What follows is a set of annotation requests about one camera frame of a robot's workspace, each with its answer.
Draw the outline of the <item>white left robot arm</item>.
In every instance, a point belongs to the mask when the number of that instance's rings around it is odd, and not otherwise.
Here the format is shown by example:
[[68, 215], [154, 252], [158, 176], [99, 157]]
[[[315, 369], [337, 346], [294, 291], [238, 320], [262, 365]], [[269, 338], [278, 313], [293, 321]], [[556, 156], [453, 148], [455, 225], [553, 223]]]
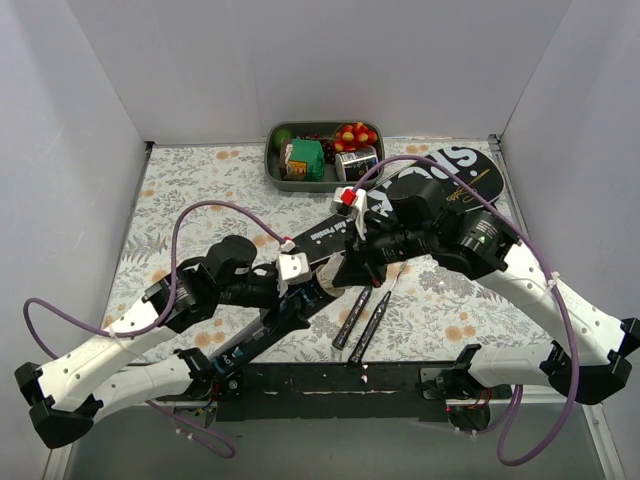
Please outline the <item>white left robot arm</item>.
[[[308, 258], [292, 240], [276, 260], [256, 265], [255, 245], [231, 235], [208, 253], [183, 261], [108, 328], [46, 364], [15, 371], [32, 425], [44, 444], [69, 445], [101, 419], [129, 406], [171, 395], [200, 400], [289, 333], [309, 326], [317, 283]], [[147, 366], [133, 361], [220, 305], [259, 308], [261, 316], [230, 344], [207, 356], [178, 350]]]

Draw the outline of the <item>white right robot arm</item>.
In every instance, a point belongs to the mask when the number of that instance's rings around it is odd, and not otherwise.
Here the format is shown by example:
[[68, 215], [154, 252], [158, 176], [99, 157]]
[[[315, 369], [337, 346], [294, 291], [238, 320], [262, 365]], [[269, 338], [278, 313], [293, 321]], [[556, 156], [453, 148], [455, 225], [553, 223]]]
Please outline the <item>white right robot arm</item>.
[[522, 236], [485, 209], [458, 212], [445, 204], [439, 183], [410, 174], [393, 183], [391, 211], [367, 208], [363, 189], [339, 188], [333, 205], [354, 220], [351, 239], [333, 280], [336, 287], [382, 283], [389, 264], [429, 255], [511, 302], [552, 338], [548, 345], [466, 346], [454, 364], [424, 382], [434, 398], [475, 397], [500, 385], [551, 387], [594, 405], [622, 390], [632, 371], [627, 357], [639, 347], [639, 322], [597, 309], [566, 284], [547, 278]]

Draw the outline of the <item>black shuttlecock tube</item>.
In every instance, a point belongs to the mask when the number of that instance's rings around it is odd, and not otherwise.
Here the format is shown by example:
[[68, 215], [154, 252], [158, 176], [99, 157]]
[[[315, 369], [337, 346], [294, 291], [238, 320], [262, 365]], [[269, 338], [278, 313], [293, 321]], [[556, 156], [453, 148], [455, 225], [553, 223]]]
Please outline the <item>black shuttlecock tube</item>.
[[288, 334], [310, 327], [310, 319], [343, 293], [333, 285], [339, 262], [319, 266], [309, 281], [294, 285], [276, 306], [267, 310], [209, 356], [215, 383], [232, 374]]

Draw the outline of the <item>white feather shuttlecock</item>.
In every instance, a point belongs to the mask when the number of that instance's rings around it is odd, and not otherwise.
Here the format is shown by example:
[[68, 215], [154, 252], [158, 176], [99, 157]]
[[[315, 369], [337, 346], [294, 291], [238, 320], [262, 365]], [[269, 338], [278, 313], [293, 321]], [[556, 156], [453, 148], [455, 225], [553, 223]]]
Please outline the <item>white feather shuttlecock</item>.
[[338, 273], [341, 260], [329, 261], [324, 265], [321, 265], [315, 272], [316, 279], [319, 286], [330, 296], [334, 298], [341, 297], [345, 289], [343, 287], [336, 287], [334, 280]]

